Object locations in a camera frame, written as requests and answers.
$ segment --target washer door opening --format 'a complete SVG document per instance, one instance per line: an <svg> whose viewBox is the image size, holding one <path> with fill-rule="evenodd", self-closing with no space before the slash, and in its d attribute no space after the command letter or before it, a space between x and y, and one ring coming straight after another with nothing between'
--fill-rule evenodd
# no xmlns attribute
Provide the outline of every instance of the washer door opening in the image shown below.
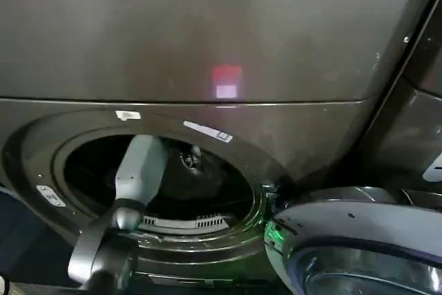
<svg viewBox="0 0 442 295"><path fill-rule="evenodd" d="M66 160L66 182L96 214L115 199L115 175L132 138L115 135L92 140ZM207 234L247 217L254 198L241 172L196 145L166 138L163 143L168 150L166 170L141 229L174 235Z"/></svg>

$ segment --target green light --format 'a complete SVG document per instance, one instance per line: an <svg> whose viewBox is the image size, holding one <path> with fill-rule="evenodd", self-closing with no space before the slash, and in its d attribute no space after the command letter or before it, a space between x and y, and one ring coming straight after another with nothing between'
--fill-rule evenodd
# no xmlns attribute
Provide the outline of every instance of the green light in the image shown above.
<svg viewBox="0 0 442 295"><path fill-rule="evenodd" d="M282 237L282 235L279 233L279 231L271 231L271 237L278 239L278 240L284 240L284 238Z"/></svg>

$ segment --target front-load washer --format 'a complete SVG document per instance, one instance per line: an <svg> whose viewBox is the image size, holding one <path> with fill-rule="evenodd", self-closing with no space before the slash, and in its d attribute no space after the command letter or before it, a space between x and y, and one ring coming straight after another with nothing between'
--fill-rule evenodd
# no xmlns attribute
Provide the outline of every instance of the front-load washer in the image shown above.
<svg viewBox="0 0 442 295"><path fill-rule="evenodd" d="M0 0L0 182L74 244L160 137L137 273L273 280L266 221L352 146L427 2Z"/></svg>

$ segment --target dark gray appliance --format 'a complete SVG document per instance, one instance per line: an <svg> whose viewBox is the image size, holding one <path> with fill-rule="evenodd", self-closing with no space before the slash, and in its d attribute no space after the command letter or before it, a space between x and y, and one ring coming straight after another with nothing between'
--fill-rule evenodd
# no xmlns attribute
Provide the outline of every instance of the dark gray appliance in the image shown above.
<svg viewBox="0 0 442 295"><path fill-rule="evenodd" d="M137 272L273 280L266 221L354 144L427 2L0 0L0 182L73 244L113 201L131 138L160 137L172 187L146 227L231 225L139 229Z"/></svg>
<svg viewBox="0 0 442 295"><path fill-rule="evenodd" d="M441 20L441 0L434 0L400 79L358 152L358 170L367 182L440 192Z"/></svg>

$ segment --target appliance side panel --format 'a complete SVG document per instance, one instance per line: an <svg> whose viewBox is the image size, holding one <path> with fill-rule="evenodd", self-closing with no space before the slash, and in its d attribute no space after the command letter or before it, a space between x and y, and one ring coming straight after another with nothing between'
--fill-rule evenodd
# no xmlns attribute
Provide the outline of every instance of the appliance side panel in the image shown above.
<svg viewBox="0 0 442 295"><path fill-rule="evenodd" d="M369 185L442 192L442 99L401 79L359 151Z"/></svg>
<svg viewBox="0 0 442 295"><path fill-rule="evenodd" d="M403 74L420 89L442 96L442 6L435 8Z"/></svg>

